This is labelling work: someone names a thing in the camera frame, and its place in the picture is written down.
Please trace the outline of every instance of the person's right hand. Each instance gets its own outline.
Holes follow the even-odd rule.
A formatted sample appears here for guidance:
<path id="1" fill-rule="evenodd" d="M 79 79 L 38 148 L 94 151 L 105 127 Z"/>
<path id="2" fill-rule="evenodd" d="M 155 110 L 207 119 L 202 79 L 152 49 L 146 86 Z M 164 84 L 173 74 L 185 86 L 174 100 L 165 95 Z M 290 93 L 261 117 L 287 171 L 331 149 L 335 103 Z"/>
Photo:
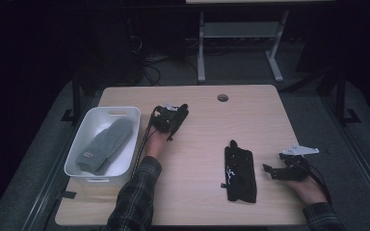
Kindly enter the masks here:
<path id="1" fill-rule="evenodd" d="M 154 126 L 151 126 L 148 135 L 148 141 L 145 145 L 146 156 L 158 159 L 167 145 L 167 139 L 170 133 L 161 133 Z"/>
<path id="2" fill-rule="evenodd" d="M 284 183 L 293 188 L 306 205 L 328 202 L 321 187 L 311 176 L 307 176 L 303 181 L 284 181 Z"/>

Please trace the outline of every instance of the metal stand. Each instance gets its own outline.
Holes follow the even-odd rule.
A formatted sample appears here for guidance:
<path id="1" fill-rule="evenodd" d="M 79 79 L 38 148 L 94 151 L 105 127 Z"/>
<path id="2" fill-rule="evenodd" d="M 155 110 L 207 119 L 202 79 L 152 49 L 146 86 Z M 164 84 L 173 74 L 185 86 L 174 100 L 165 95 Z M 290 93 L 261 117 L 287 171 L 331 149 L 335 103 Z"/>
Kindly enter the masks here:
<path id="1" fill-rule="evenodd" d="M 205 64 L 203 59 L 204 38 L 275 38 L 275 43 L 266 58 L 273 71 L 275 80 L 282 82 L 283 77 L 275 60 L 278 45 L 283 34 L 289 11 L 284 11 L 279 22 L 204 22 L 203 12 L 199 21 L 198 82 L 205 82 Z"/>
<path id="2" fill-rule="evenodd" d="M 347 123 L 360 123 L 361 121 L 353 109 L 347 109 L 347 113 L 350 115 L 350 117 L 345 117 L 345 85 L 347 78 L 345 76 L 343 67 L 341 67 L 341 64 L 328 65 L 325 68 L 302 79 L 302 81 L 286 89 L 279 90 L 278 92 L 293 92 L 321 77 L 323 78 L 323 81 L 317 88 L 319 95 L 330 95 L 332 89 L 336 86 L 335 116 L 337 117 L 338 121 L 343 126 L 345 126 Z"/>

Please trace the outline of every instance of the plaid shirt sleeve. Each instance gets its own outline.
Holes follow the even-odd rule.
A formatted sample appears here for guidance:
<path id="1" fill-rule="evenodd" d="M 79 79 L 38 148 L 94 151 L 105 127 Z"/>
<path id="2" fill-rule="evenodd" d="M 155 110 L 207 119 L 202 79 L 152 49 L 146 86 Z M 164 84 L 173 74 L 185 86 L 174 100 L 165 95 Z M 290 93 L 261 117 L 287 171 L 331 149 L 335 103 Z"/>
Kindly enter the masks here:
<path id="1" fill-rule="evenodd" d="M 329 203 L 316 203 L 303 209 L 311 231 L 346 230 Z"/>
<path id="2" fill-rule="evenodd" d="M 156 159 L 143 158 L 133 178 L 119 191 L 116 208 L 107 221 L 106 231 L 150 229 L 154 188 L 161 170 Z"/>

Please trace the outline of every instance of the wooden table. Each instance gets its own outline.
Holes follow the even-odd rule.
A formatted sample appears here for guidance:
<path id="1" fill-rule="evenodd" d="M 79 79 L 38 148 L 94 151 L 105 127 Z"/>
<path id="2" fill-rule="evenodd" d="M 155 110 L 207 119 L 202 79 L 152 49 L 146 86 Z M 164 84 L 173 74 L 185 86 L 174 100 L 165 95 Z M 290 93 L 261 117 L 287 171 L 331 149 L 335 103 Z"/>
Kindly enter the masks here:
<path id="1" fill-rule="evenodd" d="M 228 101 L 219 101 L 220 94 L 226 94 Z M 300 199 L 262 167 L 283 167 L 278 153 L 297 143 L 273 86 L 110 88 L 99 106 L 138 107 L 145 129 L 153 108 L 164 103 L 187 103 L 189 115 L 160 160 L 163 171 L 155 190 L 153 225 L 305 223 Z M 229 202 L 221 189 L 224 149 L 230 140 L 253 153 L 255 204 Z M 63 198 L 58 224 L 103 225 L 115 208 L 119 187 L 85 187 L 70 179 L 66 190 L 77 194 L 74 199 Z"/>

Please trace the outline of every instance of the cable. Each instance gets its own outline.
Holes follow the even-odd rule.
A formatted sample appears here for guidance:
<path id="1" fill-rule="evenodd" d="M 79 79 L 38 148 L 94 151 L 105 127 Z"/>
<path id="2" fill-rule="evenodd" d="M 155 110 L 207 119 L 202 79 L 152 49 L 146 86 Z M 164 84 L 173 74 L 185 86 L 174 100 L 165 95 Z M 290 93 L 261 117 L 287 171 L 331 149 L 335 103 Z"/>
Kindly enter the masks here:
<path id="1" fill-rule="evenodd" d="M 154 69 L 157 73 L 158 73 L 158 77 L 157 77 L 157 80 L 153 80 L 152 77 L 149 75 L 149 73 L 145 70 L 146 68 L 151 68 L 151 69 Z M 159 81 L 161 79 L 161 71 L 154 67 L 154 66 L 150 66 L 150 65 L 145 65 L 144 66 L 144 76 L 146 77 L 146 79 L 149 81 L 150 85 L 151 86 L 155 86 L 155 85 L 160 85 L 159 84 Z"/>
<path id="2" fill-rule="evenodd" d="M 321 174 L 321 172 L 316 167 L 314 167 L 314 166 L 309 166 L 309 167 L 313 168 L 317 172 L 318 176 L 323 180 L 323 182 L 326 182 L 323 178 L 323 175 Z"/>
<path id="3" fill-rule="evenodd" d="M 135 163 L 134 163 L 134 166 L 133 166 L 133 171 L 131 173 L 131 178 L 133 178 L 134 173 L 138 168 L 138 164 L 140 163 L 140 159 L 141 159 L 141 154 L 143 153 L 145 144 L 146 144 L 146 142 L 148 141 L 148 139 L 150 137 L 148 134 L 149 134 L 149 130 L 151 130 L 151 120 L 152 120 L 152 117 L 154 116 L 156 111 L 157 111 L 157 108 L 154 108 L 154 110 L 152 110 L 151 118 L 149 119 L 148 125 L 147 125 L 145 133 L 144 133 L 143 141 L 141 142 L 140 148 L 138 149 L 137 157 L 136 157 L 136 160 L 135 160 Z"/>
<path id="4" fill-rule="evenodd" d="M 185 62 L 186 64 L 190 65 L 191 68 L 195 71 L 196 75 L 198 76 L 198 70 L 197 70 L 197 68 L 191 62 L 189 62 L 187 60 L 184 60 L 183 62 Z"/>
<path id="5" fill-rule="evenodd" d="M 137 52 L 139 52 L 141 50 L 141 48 L 143 48 L 143 41 L 141 40 L 140 37 L 135 37 L 135 36 L 130 36 L 132 39 L 136 39 L 140 42 L 140 45 L 139 47 L 137 48 Z"/>
<path id="6" fill-rule="evenodd" d="M 145 58 L 146 61 L 148 61 L 150 63 L 153 63 L 153 64 L 158 64 L 160 62 L 164 62 L 164 61 L 167 61 L 169 59 L 170 59 L 169 56 L 158 56 L 158 57 L 148 57 L 148 58 Z"/>
<path id="7" fill-rule="evenodd" d="M 185 46 L 186 55 L 193 55 L 198 52 L 199 40 L 197 38 L 186 38 L 185 41 L 190 43 Z"/>

